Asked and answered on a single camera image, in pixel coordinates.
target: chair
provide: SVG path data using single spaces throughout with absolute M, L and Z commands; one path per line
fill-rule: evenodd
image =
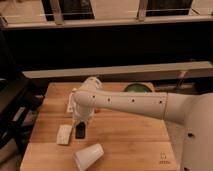
M 0 31 L 0 149 L 14 139 L 19 152 L 25 152 L 22 133 L 31 131 L 32 126 L 23 127 L 23 122 L 28 112 L 42 103 L 31 93 L 30 84 L 30 79 L 17 68 Z M 24 110 L 14 120 L 21 107 Z

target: cup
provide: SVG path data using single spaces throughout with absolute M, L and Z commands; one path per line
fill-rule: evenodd
M 104 154 L 102 146 L 97 143 L 74 153 L 75 162 L 80 171 L 85 171 Z

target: wooden table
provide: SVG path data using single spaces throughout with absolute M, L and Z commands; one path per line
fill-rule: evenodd
M 128 83 L 104 83 L 105 90 L 122 91 Z M 21 171 L 77 171 L 73 153 L 100 143 L 104 156 L 91 171 L 175 171 L 177 168 L 164 121 L 100 109 L 90 122 L 86 138 L 59 146 L 60 124 L 72 124 L 66 112 L 68 95 L 79 83 L 51 83 L 21 164 Z

